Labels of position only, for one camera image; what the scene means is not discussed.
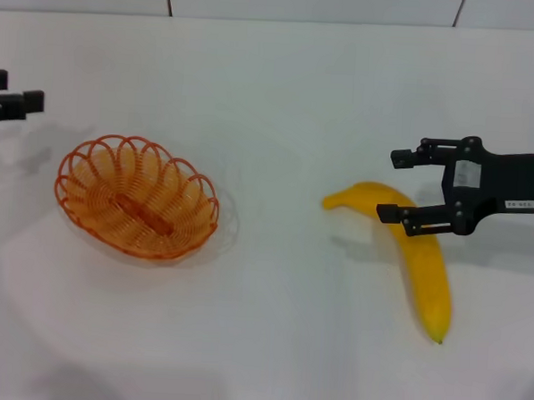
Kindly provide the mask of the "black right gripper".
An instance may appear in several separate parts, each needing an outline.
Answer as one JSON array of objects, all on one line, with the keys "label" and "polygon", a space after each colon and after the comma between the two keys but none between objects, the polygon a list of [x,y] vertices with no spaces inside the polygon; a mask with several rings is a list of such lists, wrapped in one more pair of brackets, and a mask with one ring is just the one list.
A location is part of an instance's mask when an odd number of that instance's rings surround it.
[{"label": "black right gripper", "polygon": [[379,221],[401,224],[410,236],[469,235],[495,214],[534,214],[534,154],[493,154],[478,137],[422,139],[415,150],[390,153],[395,169],[445,166],[445,205],[404,207],[377,204]]}]

